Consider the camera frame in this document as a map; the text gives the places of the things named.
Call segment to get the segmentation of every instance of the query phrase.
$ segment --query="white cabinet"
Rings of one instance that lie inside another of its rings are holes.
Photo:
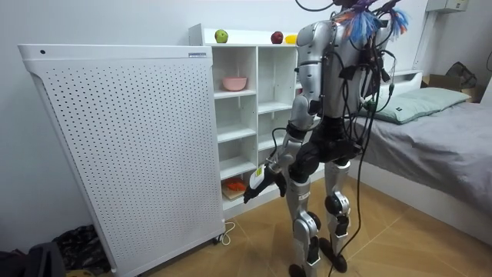
[[[272,32],[226,31],[230,41],[217,44],[213,29],[194,26],[189,30],[190,44],[212,47],[221,181],[239,177],[247,185],[251,173],[274,148],[272,130],[285,128],[291,117],[292,102],[301,88],[294,72],[297,50],[295,45],[266,44]],[[222,85],[225,77],[247,77],[248,82],[242,91],[228,92]],[[275,132],[278,145],[284,137],[284,130]],[[318,172],[311,179],[322,177]],[[275,184],[247,205],[242,197],[230,200],[224,196],[224,217],[229,219],[278,196]]]

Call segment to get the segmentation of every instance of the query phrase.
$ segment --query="humanoid robot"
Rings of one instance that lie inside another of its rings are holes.
[[[398,1],[391,0],[384,7],[392,9]],[[364,97],[379,92],[381,79],[384,82],[391,79],[384,70],[383,55],[393,56],[385,50],[391,36],[391,20],[380,20],[377,31],[370,38],[355,42],[347,38],[347,26],[334,19],[350,11],[358,2],[361,0],[334,1],[342,7],[341,13],[299,31],[296,42],[299,64],[295,71],[303,91],[293,102],[283,143],[275,147],[267,162],[251,176],[244,194],[246,203],[275,182],[281,196],[287,198],[296,257],[296,264],[289,268],[293,277],[317,276],[319,250],[336,270],[347,271],[341,251],[348,237],[350,204],[342,193],[342,186],[351,166],[350,160],[363,152],[367,140],[366,135],[354,138],[352,130],[347,131],[351,128],[347,124],[352,124],[352,118],[361,110]],[[374,114],[377,104],[364,107]],[[314,126],[316,115],[322,119]],[[312,136],[304,143],[309,131],[313,131]],[[321,222],[308,211],[310,175],[320,162],[325,164],[327,198],[324,204],[329,240],[317,237]]]

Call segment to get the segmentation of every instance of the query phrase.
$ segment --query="robot leg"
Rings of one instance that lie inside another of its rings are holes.
[[[304,183],[291,180],[287,189],[296,258],[296,264],[289,268],[291,277],[317,277],[317,264],[320,261],[317,231],[321,222],[314,213],[307,211],[310,187],[310,179]]]
[[[320,239],[321,251],[330,259],[333,267],[339,272],[347,271],[347,262],[340,250],[344,240],[348,237],[350,204],[348,198],[342,194],[342,186],[350,168],[349,161],[327,162],[324,166],[324,180],[327,198],[324,201],[327,209],[328,231],[330,241]]]

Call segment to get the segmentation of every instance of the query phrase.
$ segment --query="red apple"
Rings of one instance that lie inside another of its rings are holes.
[[[281,44],[284,41],[284,34],[282,32],[276,31],[270,37],[271,43],[273,44]]]

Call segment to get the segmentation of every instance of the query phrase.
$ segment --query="perforated panel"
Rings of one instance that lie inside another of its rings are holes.
[[[137,59],[38,73],[119,275],[221,228],[210,67]]]

